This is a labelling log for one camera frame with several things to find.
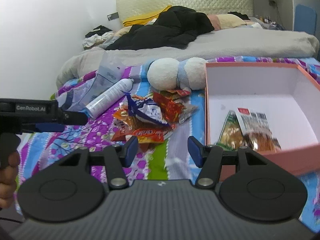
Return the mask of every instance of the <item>finger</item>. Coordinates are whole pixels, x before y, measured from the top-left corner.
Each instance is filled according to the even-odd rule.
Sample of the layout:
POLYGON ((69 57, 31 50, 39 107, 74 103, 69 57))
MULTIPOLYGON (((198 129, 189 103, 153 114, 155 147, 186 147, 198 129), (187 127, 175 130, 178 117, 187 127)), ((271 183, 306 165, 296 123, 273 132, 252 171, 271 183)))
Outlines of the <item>finger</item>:
POLYGON ((10 185, 6 185, 1 183, 0 184, 0 198, 7 199, 11 198, 13 196, 13 193, 15 192, 17 188, 17 183, 14 181, 14 183, 10 185))
POLYGON ((19 155, 19 153, 18 152, 11 153, 9 155, 8 161, 9 161, 9 165, 11 167, 18 166, 20 164, 20 155, 19 155))
POLYGON ((7 199, 0 198, 0 207, 1 208, 9 208, 9 207, 11 207, 12 203, 13 203, 13 197, 7 198, 7 199))
POLYGON ((18 169, 19 169, 19 167, 8 166, 5 169, 1 170, 0 171, 0 183, 4 183, 7 185, 12 184, 18 175, 18 169))

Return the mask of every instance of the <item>white plush toy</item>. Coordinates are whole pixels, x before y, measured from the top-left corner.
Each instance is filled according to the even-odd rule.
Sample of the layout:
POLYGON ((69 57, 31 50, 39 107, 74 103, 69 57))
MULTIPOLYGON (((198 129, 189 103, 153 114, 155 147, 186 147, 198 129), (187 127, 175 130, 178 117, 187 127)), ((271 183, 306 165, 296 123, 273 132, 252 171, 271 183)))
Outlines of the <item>white plush toy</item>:
POLYGON ((205 88, 205 63, 203 58, 192 57, 179 62, 174 58, 161 58, 151 63, 147 77, 158 90, 171 90, 177 86, 191 91, 205 88))

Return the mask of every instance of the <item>spray can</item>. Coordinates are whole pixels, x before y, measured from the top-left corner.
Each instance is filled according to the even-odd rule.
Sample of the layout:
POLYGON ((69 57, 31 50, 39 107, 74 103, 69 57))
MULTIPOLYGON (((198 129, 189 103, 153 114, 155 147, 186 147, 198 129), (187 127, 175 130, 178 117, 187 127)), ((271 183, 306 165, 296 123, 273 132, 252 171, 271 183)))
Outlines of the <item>spray can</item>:
POLYGON ((124 78, 114 84, 111 88, 104 91, 101 95, 91 101, 85 109, 92 119, 96 119, 116 101, 124 96, 123 92, 129 92, 132 89, 133 79, 124 78))

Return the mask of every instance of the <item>snack wrapper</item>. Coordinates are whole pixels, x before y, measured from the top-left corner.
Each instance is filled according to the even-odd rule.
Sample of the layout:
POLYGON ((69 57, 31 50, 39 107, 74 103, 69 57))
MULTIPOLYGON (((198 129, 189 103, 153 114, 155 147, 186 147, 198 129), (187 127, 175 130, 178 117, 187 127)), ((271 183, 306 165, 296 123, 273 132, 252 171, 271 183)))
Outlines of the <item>snack wrapper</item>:
POLYGON ((248 147, 257 152, 279 150, 280 145, 272 138, 265 113, 237 108, 236 116, 248 147))
POLYGON ((235 111, 229 111, 216 145, 228 150, 246 146, 235 111))
POLYGON ((130 93, 125 93, 125 95, 128 100, 129 116, 134 116, 145 123, 169 126, 162 117, 160 107, 151 98, 131 97, 130 93))
POLYGON ((189 96, 191 92, 185 90, 164 90, 160 91, 160 94, 167 99, 176 100, 178 98, 189 96))
POLYGON ((132 136, 138 138, 139 143, 163 143, 164 135, 160 129, 139 128, 125 136, 128 141, 132 136))
POLYGON ((154 92, 153 100, 160 106, 162 112, 164 113, 164 118, 168 122, 178 122, 179 115, 182 113, 184 108, 183 104, 175 103, 171 99, 154 92))
POLYGON ((124 127, 115 132, 112 141, 126 141, 135 135, 139 144, 163 143, 172 134, 171 127, 144 123, 134 116, 129 116, 127 109, 119 108, 113 117, 123 122, 124 127))
POLYGON ((190 116, 192 116, 193 112, 198 109, 198 106, 191 104, 183 104, 184 109, 182 113, 179 115, 179 124, 182 124, 185 120, 187 120, 190 116))

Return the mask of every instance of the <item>pink box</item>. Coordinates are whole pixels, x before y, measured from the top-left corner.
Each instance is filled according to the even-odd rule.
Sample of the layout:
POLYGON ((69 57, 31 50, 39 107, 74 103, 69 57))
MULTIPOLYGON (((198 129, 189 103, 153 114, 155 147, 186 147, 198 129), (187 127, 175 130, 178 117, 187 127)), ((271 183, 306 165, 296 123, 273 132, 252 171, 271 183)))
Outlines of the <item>pink box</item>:
MULTIPOLYGON (((206 144, 219 139, 229 110, 265 112, 282 150, 262 152, 293 175, 320 169, 320 85, 299 65, 263 62, 206 64, 206 144)), ((223 166, 220 180, 234 174, 223 166)))

